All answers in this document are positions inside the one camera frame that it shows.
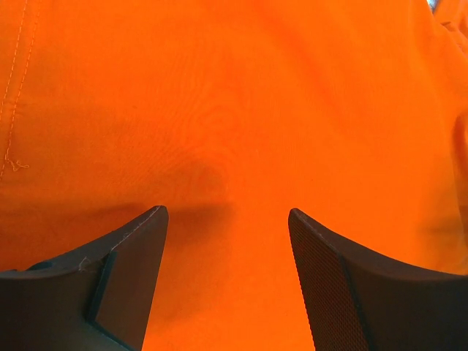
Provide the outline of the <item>orange t shirt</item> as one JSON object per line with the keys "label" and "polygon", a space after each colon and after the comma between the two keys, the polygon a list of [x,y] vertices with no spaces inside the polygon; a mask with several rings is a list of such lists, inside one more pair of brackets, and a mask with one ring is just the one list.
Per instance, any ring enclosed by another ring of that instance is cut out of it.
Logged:
{"label": "orange t shirt", "polygon": [[146,350],[312,350],[290,209],[467,272],[467,3],[3,1],[1,269],[170,214]]}

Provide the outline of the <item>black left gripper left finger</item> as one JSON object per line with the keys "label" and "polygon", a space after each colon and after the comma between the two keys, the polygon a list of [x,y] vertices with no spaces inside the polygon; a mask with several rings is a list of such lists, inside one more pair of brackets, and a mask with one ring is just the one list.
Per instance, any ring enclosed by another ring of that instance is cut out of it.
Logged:
{"label": "black left gripper left finger", "polygon": [[141,350],[169,216],[156,206],[24,271],[1,273],[3,350]]}

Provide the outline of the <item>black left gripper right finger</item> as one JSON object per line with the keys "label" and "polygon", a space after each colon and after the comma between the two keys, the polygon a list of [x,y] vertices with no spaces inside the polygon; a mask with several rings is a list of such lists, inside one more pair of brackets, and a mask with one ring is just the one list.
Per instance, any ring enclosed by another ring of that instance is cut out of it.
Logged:
{"label": "black left gripper right finger", "polygon": [[467,277],[387,257],[294,208],[288,229],[316,350],[465,350]]}

